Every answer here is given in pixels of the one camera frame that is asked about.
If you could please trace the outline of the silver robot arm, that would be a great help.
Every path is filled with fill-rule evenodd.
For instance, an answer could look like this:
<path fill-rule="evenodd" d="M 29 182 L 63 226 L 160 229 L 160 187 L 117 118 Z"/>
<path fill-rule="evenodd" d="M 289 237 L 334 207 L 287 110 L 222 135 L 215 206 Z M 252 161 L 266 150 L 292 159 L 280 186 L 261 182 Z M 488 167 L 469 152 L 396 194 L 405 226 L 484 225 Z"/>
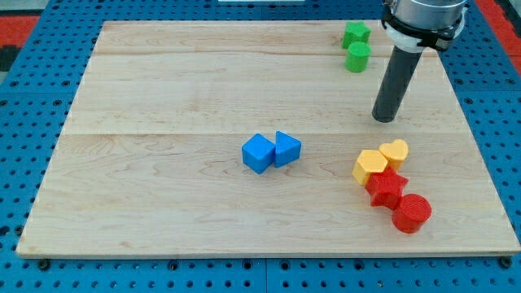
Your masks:
<path fill-rule="evenodd" d="M 381 24 L 404 52 L 446 51 L 465 28 L 467 8 L 466 0 L 384 0 Z"/>

